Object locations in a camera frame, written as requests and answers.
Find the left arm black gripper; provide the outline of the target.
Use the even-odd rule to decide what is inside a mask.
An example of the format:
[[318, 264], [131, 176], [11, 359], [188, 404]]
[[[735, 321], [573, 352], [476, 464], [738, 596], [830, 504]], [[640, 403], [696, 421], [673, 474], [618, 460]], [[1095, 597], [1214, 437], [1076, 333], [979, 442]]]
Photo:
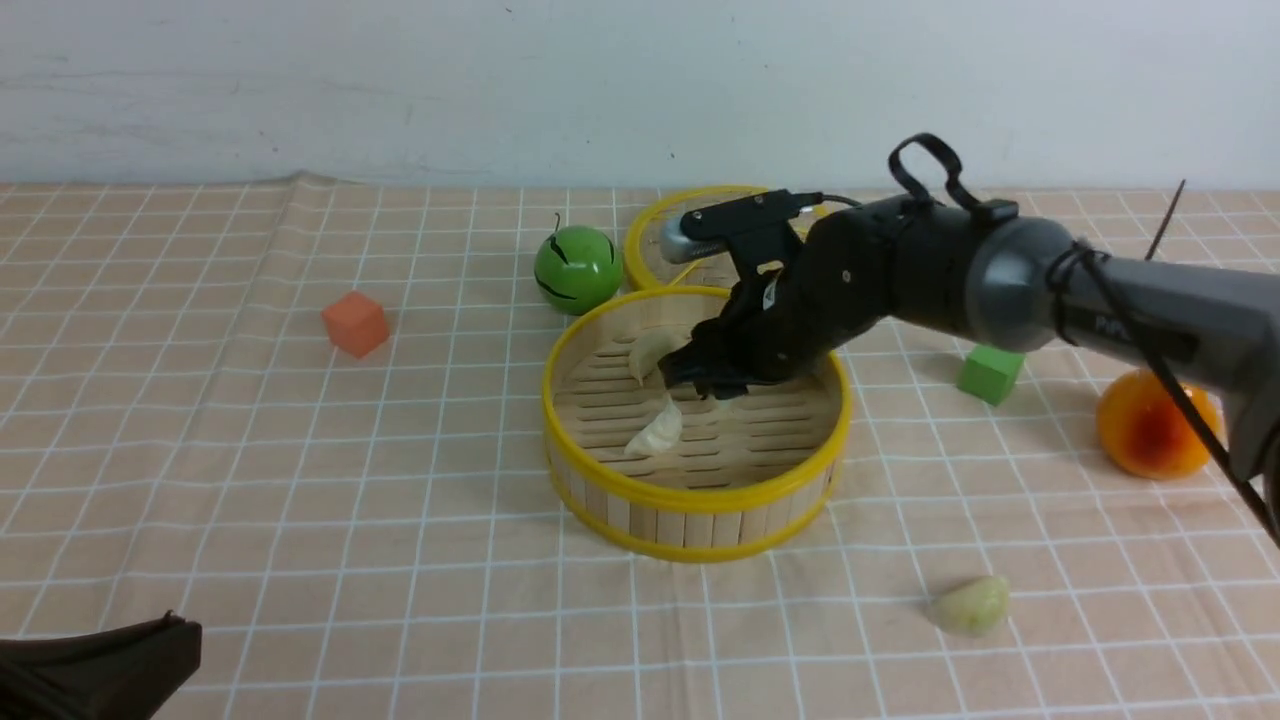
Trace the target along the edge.
[[151, 719], [200, 669], [204, 628], [174, 612], [87, 635], [1, 643], [4, 719]]

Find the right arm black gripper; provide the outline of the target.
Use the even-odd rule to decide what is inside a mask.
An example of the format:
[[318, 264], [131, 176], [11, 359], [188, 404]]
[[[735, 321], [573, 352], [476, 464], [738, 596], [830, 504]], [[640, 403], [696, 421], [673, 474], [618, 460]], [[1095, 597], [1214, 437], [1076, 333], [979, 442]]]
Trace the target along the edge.
[[736, 398], [800, 377], [891, 311], [881, 275], [835, 266], [772, 272], [740, 281], [719, 314], [695, 324], [658, 370], [668, 389]]

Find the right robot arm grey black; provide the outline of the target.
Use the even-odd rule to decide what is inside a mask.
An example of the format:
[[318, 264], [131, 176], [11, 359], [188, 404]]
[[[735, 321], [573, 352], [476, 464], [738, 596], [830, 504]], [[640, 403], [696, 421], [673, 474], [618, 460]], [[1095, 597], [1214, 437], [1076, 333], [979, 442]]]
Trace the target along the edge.
[[886, 318], [1014, 354], [1061, 340], [1217, 395], [1225, 437], [1210, 454], [1277, 533], [1275, 274], [1117, 258], [1007, 200], [845, 199], [800, 238], [792, 219], [824, 201], [772, 190], [668, 224], [668, 263], [724, 252], [739, 282], [659, 360], [667, 387], [735, 398], [777, 386]]

